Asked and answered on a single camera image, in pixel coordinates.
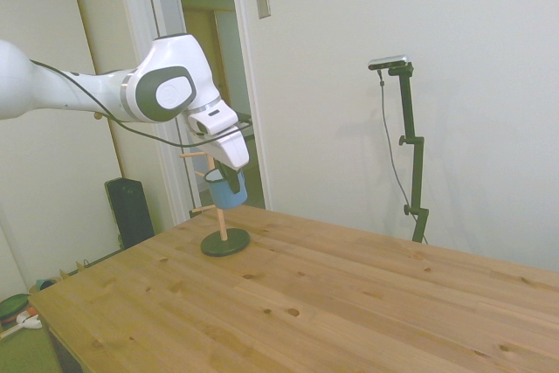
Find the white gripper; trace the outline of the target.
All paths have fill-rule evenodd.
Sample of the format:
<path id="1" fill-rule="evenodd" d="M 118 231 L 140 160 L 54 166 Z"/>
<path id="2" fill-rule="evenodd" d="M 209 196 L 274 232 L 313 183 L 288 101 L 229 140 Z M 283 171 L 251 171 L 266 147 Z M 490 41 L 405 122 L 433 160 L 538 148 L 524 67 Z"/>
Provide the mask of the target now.
<path id="1" fill-rule="evenodd" d="M 203 152 L 210 155 L 217 163 L 221 177 L 230 185 L 231 192 L 238 194 L 241 190 L 239 176 L 241 169 L 250 160 L 245 139 L 238 127 L 226 129 L 217 135 L 195 134 L 195 143 Z"/>

